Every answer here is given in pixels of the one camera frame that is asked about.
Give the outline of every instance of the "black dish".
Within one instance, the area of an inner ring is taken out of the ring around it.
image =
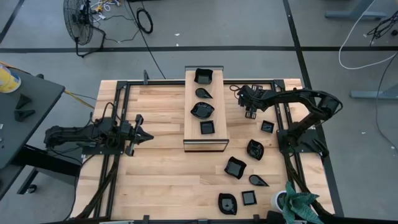
[[[261,131],[265,131],[268,133],[274,132],[274,123],[269,121],[262,121]]]
[[[250,175],[249,182],[252,185],[269,187],[269,185],[258,175]]]
[[[253,190],[242,192],[243,205],[255,205],[257,204],[256,195]]]
[[[219,194],[218,195],[218,208],[225,215],[236,215],[238,212],[238,204],[234,195]]]
[[[252,139],[249,141],[247,152],[249,156],[257,160],[261,160],[262,155],[264,154],[264,146],[262,146],[261,143]]]
[[[198,68],[195,72],[195,82],[199,84],[210,84],[213,80],[213,71],[210,69]]]
[[[214,111],[214,107],[205,102],[199,102],[193,106],[191,114],[200,119],[209,118]]]
[[[213,121],[201,121],[200,122],[200,132],[201,134],[213,134],[216,131],[214,130]]]
[[[195,90],[195,94],[199,98],[209,98],[212,99],[213,97],[210,95],[209,92],[207,92],[204,88],[197,88]]]
[[[246,168],[246,164],[243,161],[240,161],[239,159],[236,159],[235,157],[229,158],[229,161],[224,169],[224,171],[236,177],[237,179],[240,179],[243,176],[244,168]]]

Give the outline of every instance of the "gray floor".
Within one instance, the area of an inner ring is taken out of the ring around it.
[[[289,1],[302,46],[339,46],[354,22],[325,19],[326,10],[352,9],[358,1]],[[0,27],[11,15],[15,2],[0,0]],[[25,0],[0,48],[71,48],[63,22],[62,1]],[[154,33],[146,39],[150,46],[270,45],[293,46],[284,7],[280,0],[194,1],[161,0],[145,2],[154,20]],[[136,9],[138,3],[132,4]],[[391,15],[398,10],[395,0],[376,1],[373,10]],[[125,8],[112,8],[106,16],[124,14]],[[347,45],[368,45],[363,34],[377,22],[360,22]],[[126,39],[137,30],[131,21],[114,18],[102,21],[109,38]],[[397,45],[389,35],[375,45]],[[95,34],[87,47],[96,47]],[[133,42],[106,42],[106,47],[142,47],[142,37]],[[359,66],[384,59],[393,52],[344,52],[343,61]],[[183,78],[186,65],[224,65],[226,78],[301,78],[295,52],[203,51],[154,52],[167,78]],[[149,53],[97,53],[81,59],[73,53],[0,54],[2,61],[30,73],[65,85],[67,90],[96,96],[101,80],[138,79],[146,69],[153,78],[161,78]],[[378,133],[373,100],[353,100],[350,90],[375,90],[386,63],[362,70],[345,70],[338,64],[337,52],[304,52],[312,87],[336,95],[344,110],[324,124],[330,156],[335,171],[343,210],[347,217],[398,220],[396,186],[398,153]],[[393,62],[382,88],[398,83],[398,62]],[[379,121],[395,144],[398,106],[380,101]],[[63,95],[29,141],[43,147],[44,131],[53,126],[81,126],[91,110],[68,95]],[[16,195],[19,184],[29,173],[26,168],[12,189],[0,201],[4,223],[42,223],[61,220],[69,212],[73,187],[47,175],[39,174],[38,192]]]

